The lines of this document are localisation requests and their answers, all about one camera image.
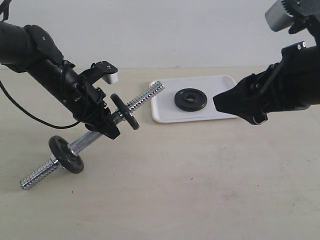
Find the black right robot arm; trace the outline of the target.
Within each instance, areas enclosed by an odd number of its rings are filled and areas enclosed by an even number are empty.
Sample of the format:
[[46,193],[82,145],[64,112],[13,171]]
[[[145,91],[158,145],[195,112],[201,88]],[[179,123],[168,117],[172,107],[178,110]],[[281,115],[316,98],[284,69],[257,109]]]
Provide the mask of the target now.
[[315,45],[299,41],[281,49],[281,60],[252,73],[233,88],[213,96],[218,112],[261,125],[268,114],[302,111],[320,103],[320,2],[277,0],[264,14],[274,32],[307,30]]

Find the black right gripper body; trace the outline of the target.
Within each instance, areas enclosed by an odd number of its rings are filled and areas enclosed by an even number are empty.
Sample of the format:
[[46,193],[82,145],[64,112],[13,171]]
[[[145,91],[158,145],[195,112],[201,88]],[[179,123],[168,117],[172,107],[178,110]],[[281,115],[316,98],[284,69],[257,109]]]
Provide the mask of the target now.
[[306,110],[320,104],[320,47],[304,41],[281,49],[281,61],[262,78],[255,95],[261,111]]

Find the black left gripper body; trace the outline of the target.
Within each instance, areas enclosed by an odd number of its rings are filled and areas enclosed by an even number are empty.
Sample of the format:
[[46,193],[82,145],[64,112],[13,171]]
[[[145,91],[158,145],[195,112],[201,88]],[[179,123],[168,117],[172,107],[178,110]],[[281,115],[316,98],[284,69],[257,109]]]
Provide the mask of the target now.
[[74,67],[72,63],[61,66],[59,90],[66,101],[66,108],[71,111],[77,124],[103,122],[101,105],[106,108],[106,94],[76,73]]

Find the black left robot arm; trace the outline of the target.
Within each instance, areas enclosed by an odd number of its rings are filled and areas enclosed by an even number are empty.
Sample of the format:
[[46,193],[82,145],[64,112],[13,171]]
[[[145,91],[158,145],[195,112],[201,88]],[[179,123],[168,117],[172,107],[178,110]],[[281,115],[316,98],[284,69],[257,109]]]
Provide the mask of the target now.
[[118,69],[108,61],[94,62],[77,73],[43,28],[1,22],[0,63],[16,73],[32,76],[88,130],[113,140],[120,135],[104,101],[106,94],[94,87],[100,79],[108,84],[118,80]]

